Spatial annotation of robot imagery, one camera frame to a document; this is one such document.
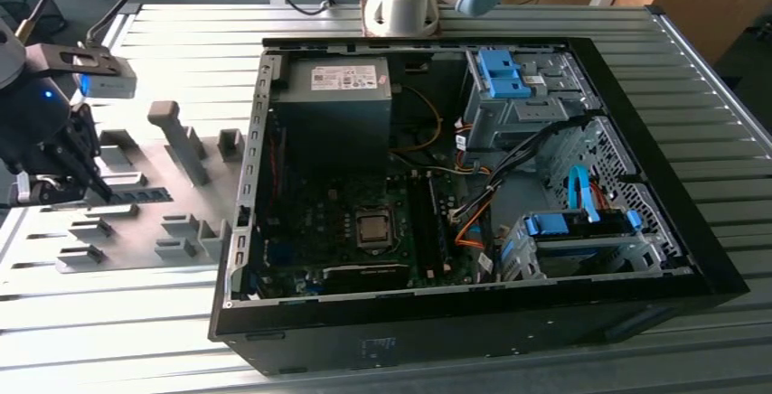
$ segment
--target white label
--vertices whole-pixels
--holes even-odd
[[[480,257],[479,257],[479,263],[483,266],[483,268],[488,271],[488,273],[491,274],[493,271],[493,261],[492,259],[485,255],[484,252],[480,253]]]
[[[547,82],[544,82],[544,76],[536,75],[536,76],[524,76],[523,80],[527,81],[527,84],[541,84],[541,85],[547,85]]]
[[[312,71],[312,90],[377,88],[376,66],[318,66]]]
[[[468,138],[465,136],[456,136],[456,148],[463,152],[468,150]]]

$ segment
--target sticker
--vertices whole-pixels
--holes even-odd
[[[493,261],[492,259],[485,255],[484,252],[480,253],[480,257],[479,257],[479,263],[483,266],[483,268],[488,271],[488,273],[491,274],[493,271]]]
[[[536,75],[536,76],[524,76],[523,80],[527,81],[527,84],[541,84],[541,85],[547,85],[547,82],[544,82],[544,76]]]
[[[376,66],[318,66],[312,71],[312,90],[377,88]]]
[[[465,136],[456,136],[456,148],[463,152],[468,150],[468,138]]]
[[[397,337],[361,340],[360,360],[369,368],[397,365]]]

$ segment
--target motherboard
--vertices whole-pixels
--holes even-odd
[[[451,174],[297,179],[272,207],[264,283],[277,296],[471,284],[453,245]]]

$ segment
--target ram slot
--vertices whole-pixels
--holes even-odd
[[[408,177],[408,205],[413,225],[419,273],[428,279],[444,274],[445,255],[443,254],[440,212],[435,204],[431,179],[424,175]]]

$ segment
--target blue drive bay bracket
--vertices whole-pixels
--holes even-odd
[[[509,51],[480,51],[480,72],[491,85],[493,99],[528,99],[531,87],[520,78],[520,64]]]

